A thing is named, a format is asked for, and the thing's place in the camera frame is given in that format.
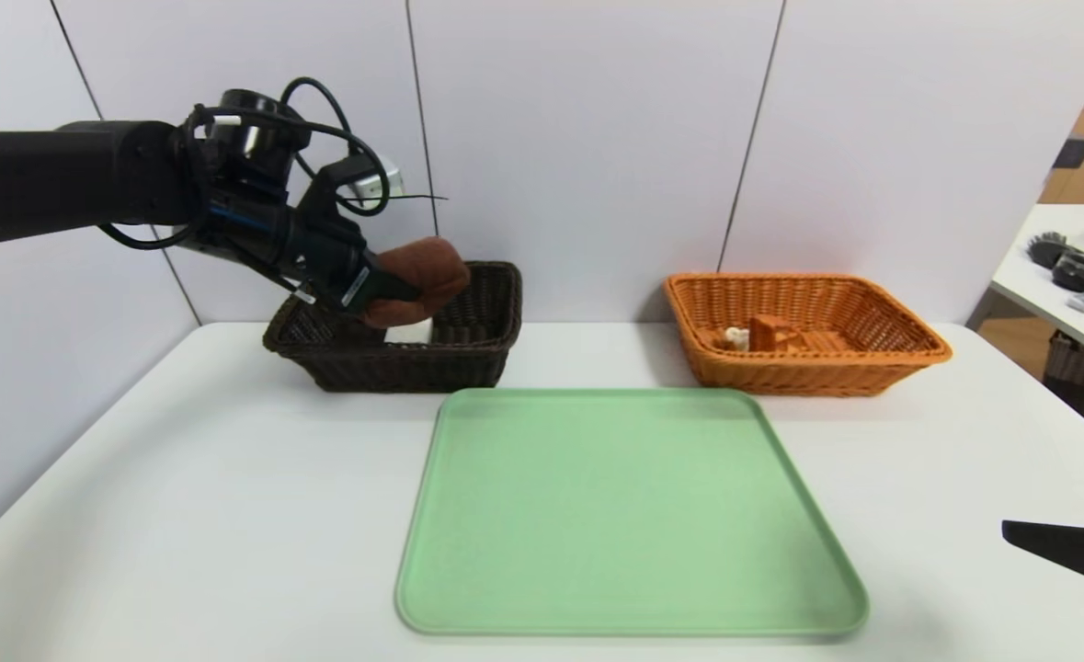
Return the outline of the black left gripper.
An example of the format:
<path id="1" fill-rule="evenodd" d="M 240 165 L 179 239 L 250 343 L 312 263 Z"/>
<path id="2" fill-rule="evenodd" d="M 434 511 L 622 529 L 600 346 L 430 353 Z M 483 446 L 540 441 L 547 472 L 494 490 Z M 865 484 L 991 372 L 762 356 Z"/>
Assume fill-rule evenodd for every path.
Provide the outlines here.
<path id="1" fill-rule="evenodd" d="M 298 223 L 282 252 L 282 277 L 306 304 L 349 315 L 421 315 L 421 293 L 379 269 L 354 222 Z"/>

